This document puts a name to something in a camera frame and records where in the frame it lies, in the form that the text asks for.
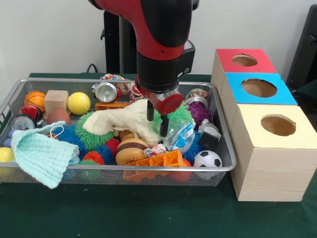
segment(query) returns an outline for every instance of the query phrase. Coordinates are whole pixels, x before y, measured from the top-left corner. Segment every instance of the white soccer ball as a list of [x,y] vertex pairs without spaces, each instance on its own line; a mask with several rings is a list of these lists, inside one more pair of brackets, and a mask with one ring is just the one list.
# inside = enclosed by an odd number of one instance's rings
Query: white soccer ball
[[[204,150],[195,156],[194,167],[220,168],[222,160],[218,154],[210,150]],[[200,178],[210,180],[218,172],[195,172]]]

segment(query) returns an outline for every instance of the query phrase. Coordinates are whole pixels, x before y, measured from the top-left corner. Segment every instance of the orange toy basketball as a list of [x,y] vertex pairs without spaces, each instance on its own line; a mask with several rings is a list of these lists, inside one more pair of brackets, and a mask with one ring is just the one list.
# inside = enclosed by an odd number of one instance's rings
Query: orange toy basketball
[[40,91],[30,92],[24,99],[24,105],[33,105],[41,109],[42,112],[45,112],[44,98],[45,94]]

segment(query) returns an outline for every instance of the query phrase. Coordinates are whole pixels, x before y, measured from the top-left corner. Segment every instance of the wooden box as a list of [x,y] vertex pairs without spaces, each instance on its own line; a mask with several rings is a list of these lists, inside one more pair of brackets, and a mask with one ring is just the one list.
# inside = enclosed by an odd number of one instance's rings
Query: wooden box
[[226,73],[220,97],[229,130],[237,103],[297,105],[277,73]]
[[317,167],[317,133],[300,107],[238,104],[231,132],[239,201],[301,201]]
[[216,49],[211,84],[222,94],[225,73],[277,73],[261,49]]
[[67,111],[68,92],[61,90],[49,90],[44,98],[45,113],[48,116],[56,108]]

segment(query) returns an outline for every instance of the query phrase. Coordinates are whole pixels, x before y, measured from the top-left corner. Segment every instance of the circular hole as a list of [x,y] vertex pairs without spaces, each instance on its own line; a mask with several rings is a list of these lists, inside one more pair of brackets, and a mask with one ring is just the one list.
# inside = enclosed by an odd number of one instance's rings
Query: circular hole
[[258,61],[255,58],[248,55],[237,55],[232,58],[232,61],[235,64],[244,67],[251,67],[258,64]]
[[296,124],[282,115],[267,115],[262,118],[263,128],[275,135],[288,136],[296,131]]
[[243,90],[248,94],[260,98],[272,97],[277,92],[277,88],[273,84],[258,78],[246,79],[241,83],[241,85]]

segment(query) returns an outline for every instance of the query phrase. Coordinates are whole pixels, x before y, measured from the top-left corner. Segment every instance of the wire mesh basket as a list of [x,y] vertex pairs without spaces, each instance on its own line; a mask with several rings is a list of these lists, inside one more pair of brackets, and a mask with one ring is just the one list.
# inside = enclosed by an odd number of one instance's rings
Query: wire mesh basket
[[[91,79],[54,79],[26,78],[17,82],[0,106],[0,144],[8,138],[10,123],[23,106],[25,96],[31,91],[47,93],[48,90],[66,90],[86,93],[92,102],[92,110],[97,99],[93,97],[91,87],[101,80]],[[69,165],[61,183],[71,184],[145,184],[145,185],[187,185],[217,186],[227,171],[234,169],[236,157],[231,138],[222,111],[217,91],[209,83],[180,82],[179,91],[185,98],[192,89],[200,88],[209,92],[209,113],[214,115],[213,123],[219,128],[222,137],[214,150],[223,163],[221,168],[205,167],[148,167],[116,165]],[[129,101],[127,95],[119,99]],[[79,117],[71,115],[71,124],[76,124]],[[24,173],[16,163],[0,163],[0,182],[37,183]]]

